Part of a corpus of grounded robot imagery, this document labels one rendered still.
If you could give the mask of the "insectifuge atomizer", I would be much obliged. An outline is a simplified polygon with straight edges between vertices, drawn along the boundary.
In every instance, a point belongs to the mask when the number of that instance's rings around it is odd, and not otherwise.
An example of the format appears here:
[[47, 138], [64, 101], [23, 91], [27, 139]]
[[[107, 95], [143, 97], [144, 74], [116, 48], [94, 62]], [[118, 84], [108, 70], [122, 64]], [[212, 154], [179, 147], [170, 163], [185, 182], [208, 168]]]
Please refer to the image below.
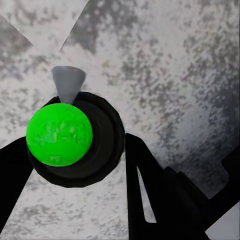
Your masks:
[[87, 75], [77, 67], [51, 70], [58, 96], [30, 119], [27, 153], [36, 172], [65, 188], [102, 181], [125, 151], [126, 133], [119, 115], [104, 98], [79, 92]]

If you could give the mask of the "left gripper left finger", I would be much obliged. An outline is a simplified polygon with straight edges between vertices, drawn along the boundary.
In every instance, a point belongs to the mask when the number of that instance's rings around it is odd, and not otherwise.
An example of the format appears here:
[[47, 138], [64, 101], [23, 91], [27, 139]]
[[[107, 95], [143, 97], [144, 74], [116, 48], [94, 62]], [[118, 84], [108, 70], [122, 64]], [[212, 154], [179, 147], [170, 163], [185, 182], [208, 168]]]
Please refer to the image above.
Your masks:
[[0, 234], [33, 171], [26, 136], [0, 149]]

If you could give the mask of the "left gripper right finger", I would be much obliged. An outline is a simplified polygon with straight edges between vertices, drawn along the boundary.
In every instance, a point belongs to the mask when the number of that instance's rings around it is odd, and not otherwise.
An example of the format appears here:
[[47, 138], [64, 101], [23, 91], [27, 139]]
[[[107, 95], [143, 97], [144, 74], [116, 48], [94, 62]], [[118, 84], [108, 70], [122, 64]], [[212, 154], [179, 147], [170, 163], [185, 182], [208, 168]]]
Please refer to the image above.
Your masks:
[[[210, 240], [144, 141], [125, 134], [129, 240]], [[145, 220], [137, 167], [156, 223]]]

